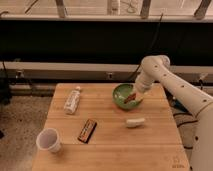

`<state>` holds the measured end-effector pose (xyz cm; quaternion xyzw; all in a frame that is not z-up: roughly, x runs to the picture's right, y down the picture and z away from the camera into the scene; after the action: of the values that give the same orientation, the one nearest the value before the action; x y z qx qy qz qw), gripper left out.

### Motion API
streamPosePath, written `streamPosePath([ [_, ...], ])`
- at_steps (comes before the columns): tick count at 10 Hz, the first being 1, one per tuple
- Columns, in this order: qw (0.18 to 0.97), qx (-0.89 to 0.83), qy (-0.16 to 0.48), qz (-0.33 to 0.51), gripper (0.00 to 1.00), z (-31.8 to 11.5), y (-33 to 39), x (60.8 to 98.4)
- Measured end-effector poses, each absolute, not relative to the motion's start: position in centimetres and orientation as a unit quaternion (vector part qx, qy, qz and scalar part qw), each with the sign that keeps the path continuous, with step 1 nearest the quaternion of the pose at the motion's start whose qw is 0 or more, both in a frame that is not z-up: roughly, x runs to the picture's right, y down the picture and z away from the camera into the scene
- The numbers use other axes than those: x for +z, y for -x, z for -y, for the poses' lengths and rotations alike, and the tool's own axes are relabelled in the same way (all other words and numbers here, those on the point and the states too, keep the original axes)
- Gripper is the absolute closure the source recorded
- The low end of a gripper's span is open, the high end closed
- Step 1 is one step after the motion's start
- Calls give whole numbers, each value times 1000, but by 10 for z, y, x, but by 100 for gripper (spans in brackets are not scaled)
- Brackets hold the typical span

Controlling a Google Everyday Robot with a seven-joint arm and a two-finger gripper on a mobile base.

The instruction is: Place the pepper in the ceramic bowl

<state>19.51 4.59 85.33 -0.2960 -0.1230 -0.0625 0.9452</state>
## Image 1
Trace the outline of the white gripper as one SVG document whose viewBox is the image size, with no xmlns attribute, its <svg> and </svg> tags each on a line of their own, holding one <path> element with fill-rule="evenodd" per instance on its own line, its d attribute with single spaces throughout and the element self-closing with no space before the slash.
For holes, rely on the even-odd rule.
<svg viewBox="0 0 213 171">
<path fill-rule="evenodd" d="M 140 74 L 136 77 L 133 90 L 141 94 L 147 92 L 153 84 L 153 79 L 145 74 Z"/>
</svg>

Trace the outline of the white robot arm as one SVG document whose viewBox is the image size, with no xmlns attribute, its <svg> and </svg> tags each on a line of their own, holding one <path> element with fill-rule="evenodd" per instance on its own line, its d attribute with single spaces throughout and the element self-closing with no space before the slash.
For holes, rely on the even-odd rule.
<svg viewBox="0 0 213 171">
<path fill-rule="evenodd" d="M 141 94 L 159 81 L 198 120 L 190 166 L 193 171 L 213 171 L 213 97 L 169 70 L 166 55 L 146 56 L 134 90 Z"/>
</svg>

